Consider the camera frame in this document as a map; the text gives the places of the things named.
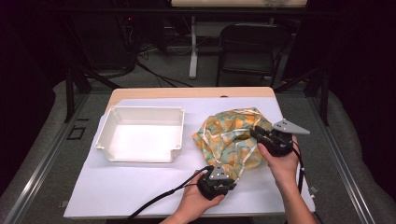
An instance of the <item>gray floor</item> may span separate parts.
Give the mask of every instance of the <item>gray floor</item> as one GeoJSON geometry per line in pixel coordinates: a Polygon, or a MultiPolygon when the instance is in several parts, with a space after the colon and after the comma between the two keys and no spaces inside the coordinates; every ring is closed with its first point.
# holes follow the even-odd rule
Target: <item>gray floor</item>
{"type": "MultiPolygon", "coordinates": [[[[216,52],[204,47],[200,48],[199,52],[198,76],[195,80],[188,78],[190,52],[179,54],[171,51],[165,57],[154,50],[149,52],[148,60],[140,61],[157,74],[189,83],[194,87],[214,86],[216,52]]],[[[139,67],[127,76],[111,80],[122,87],[168,87],[163,82],[160,84],[155,76],[139,67]]],[[[93,86],[91,94],[80,95],[76,92],[76,97],[80,99],[78,111],[68,124],[63,123],[66,112],[64,83],[54,88],[57,98],[49,118],[21,169],[0,199],[1,222],[106,223],[105,220],[75,221],[63,218],[62,202],[66,202],[70,197],[96,132],[97,121],[111,93],[108,87],[98,81],[90,82],[93,86]],[[67,140],[73,125],[86,127],[86,139],[78,143],[67,140]],[[54,148],[59,148],[56,153],[53,153],[54,148]],[[35,180],[34,177],[41,182],[32,189],[29,183],[35,180]]],[[[224,78],[220,84],[260,86],[267,83],[254,77],[229,77],[224,78]]],[[[395,202],[374,182],[361,161],[359,138],[336,96],[331,94],[329,102],[330,127],[323,127],[318,119],[317,100],[305,98],[302,94],[303,87],[304,83],[301,83],[276,97],[285,118],[302,124],[311,131],[310,135],[299,136],[299,142],[304,152],[308,185],[315,185],[319,189],[314,199],[318,215],[324,223],[396,223],[395,202]],[[346,162],[341,169],[337,166],[340,158],[334,153],[332,139],[335,141],[336,149],[341,152],[341,158],[346,162]],[[345,171],[352,179],[343,177],[345,171]],[[351,181],[356,188],[349,186],[351,181]]],[[[253,220],[256,224],[285,222],[282,215],[254,217],[253,220]]]]}

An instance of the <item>white sheet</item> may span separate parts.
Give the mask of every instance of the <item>white sheet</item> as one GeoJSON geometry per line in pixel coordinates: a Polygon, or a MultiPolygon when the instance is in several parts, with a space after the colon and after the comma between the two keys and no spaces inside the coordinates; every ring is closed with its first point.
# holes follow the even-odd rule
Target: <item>white sheet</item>
{"type": "MultiPolygon", "coordinates": [[[[186,108],[181,154],[171,163],[109,162],[102,151],[93,145],[72,197],[64,213],[70,218],[128,217],[144,203],[176,188],[195,170],[206,166],[202,152],[193,143],[191,135],[197,132],[204,120],[221,111],[257,107],[263,115],[275,123],[283,119],[275,97],[233,98],[175,98],[123,100],[119,105],[134,106],[183,106],[186,108]]],[[[104,123],[103,118],[98,130],[104,123]]],[[[139,216],[164,217],[178,206],[182,189],[148,207],[139,216]]],[[[303,198],[310,211],[315,205],[306,183],[303,198]]],[[[224,201],[206,211],[205,216],[258,216],[284,213],[284,207],[274,178],[266,162],[245,171],[234,190],[224,201]]]]}

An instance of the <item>human hand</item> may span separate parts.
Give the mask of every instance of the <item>human hand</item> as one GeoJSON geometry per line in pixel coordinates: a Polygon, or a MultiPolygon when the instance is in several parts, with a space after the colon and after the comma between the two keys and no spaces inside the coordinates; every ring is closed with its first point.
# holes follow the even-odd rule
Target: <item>human hand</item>
{"type": "MultiPolygon", "coordinates": [[[[297,142],[295,136],[292,139],[293,142],[297,142]]],[[[286,186],[296,185],[296,170],[299,160],[293,152],[284,157],[273,157],[263,144],[259,143],[257,147],[262,156],[268,161],[268,166],[275,178],[276,185],[280,189],[286,186]]],[[[300,153],[294,143],[293,147],[300,153]]]]}
{"type": "Polygon", "coordinates": [[[219,205],[224,199],[224,195],[219,195],[212,201],[209,201],[198,190],[196,184],[204,173],[198,174],[193,178],[187,187],[184,188],[183,197],[176,212],[168,217],[162,224],[165,223],[189,223],[200,217],[208,208],[219,205]]]}

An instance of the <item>black chair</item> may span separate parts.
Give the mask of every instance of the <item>black chair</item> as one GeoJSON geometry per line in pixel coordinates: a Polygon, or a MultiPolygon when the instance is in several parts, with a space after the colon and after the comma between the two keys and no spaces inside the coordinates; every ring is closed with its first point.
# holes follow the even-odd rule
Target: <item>black chair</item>
{"type": "Polygon", "coordinates": [[[291,38],[281,25],[237,23],[226,26],[220,34],[216,86],[225,74],[271,77],[275,83],[282,51],[291,38]]]}

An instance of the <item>tray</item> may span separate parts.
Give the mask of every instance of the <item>tray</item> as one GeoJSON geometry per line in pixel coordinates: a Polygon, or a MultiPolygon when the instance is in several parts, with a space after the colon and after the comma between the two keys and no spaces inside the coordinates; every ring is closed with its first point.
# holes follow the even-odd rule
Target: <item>tray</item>
{"type": "Polygon", "coordinates": [[[181,152],[184,107],[112,106],[95,147],[109,161],[171,162],[181,152]]]}

